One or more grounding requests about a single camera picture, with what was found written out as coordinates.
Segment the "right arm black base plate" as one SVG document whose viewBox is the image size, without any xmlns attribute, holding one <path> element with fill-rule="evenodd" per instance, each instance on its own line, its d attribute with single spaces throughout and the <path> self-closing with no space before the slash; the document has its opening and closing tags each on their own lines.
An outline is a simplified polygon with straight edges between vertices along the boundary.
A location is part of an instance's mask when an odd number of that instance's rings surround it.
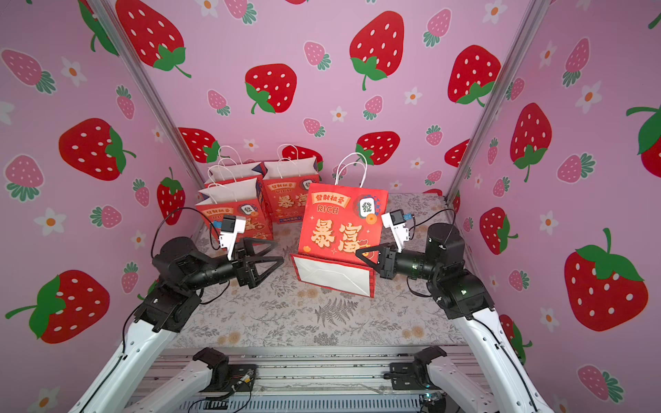
<svg viewBox="0 0 661 413">
<path fill-rule="evenodd" d="M 454 389 L 457 381 L 442 369 L 435 361 L 414 360 L 412 362 L 394 362 L 382 375 L 391 382 L 394 390 L 443 390 Z"/>
</svg>

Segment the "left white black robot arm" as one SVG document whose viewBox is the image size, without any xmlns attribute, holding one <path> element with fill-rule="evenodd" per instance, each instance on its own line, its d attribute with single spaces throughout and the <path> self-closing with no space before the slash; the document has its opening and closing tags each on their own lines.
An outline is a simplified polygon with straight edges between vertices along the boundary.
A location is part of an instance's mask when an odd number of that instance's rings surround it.
<svg viewBox="0 0 661 413">
<path fill-rule="evenodd" d="M 275 241 L 244 239 L 232 254 L 211 257 L 188 237 L 164 244 L 153 258 L 159 273 L 156 287 L 127 318 L 122 344 L 71 410 L 124 411 L 154 361 L 201 305 L 201 291 L 231 280 L 260 286 L 284 263 L 270 253 L 276 246 Z"/>
</svg>

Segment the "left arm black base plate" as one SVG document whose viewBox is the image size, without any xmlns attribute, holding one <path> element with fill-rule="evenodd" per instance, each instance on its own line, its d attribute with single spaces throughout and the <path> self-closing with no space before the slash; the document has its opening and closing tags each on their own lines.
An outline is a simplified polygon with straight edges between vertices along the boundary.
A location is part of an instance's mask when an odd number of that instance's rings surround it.
<svg viewBox="0 0 661 413">
<path fill-rule="evenodd" d="M 229 364 L 213 371 L 210 384 L 201 393 L 249 392 L 257 372 L 257 364 Z"/>
</svg>

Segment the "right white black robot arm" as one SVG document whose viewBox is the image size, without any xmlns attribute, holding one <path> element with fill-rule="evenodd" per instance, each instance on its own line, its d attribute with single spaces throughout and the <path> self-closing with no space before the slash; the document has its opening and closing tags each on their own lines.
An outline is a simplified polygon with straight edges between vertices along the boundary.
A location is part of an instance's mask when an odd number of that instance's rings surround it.
<svg viewBox="0 0 661 413">
<path fill-rule="evenodd" d="M 381 278 L 404 275 L 425 280 L 428 297 L 444 311 L 470 347 L 489 385 L 468 378 L 439 347 L 414 356 L 414 375 L 423 387 L 437 387 L 464 412 L 549 412 L 500 323 L 494 301 L 464 260 L 465 242 L 457 227 L 429 227 L 423 252 L 380 244 L 359 249 L 356 256 Z"/>
</svg>

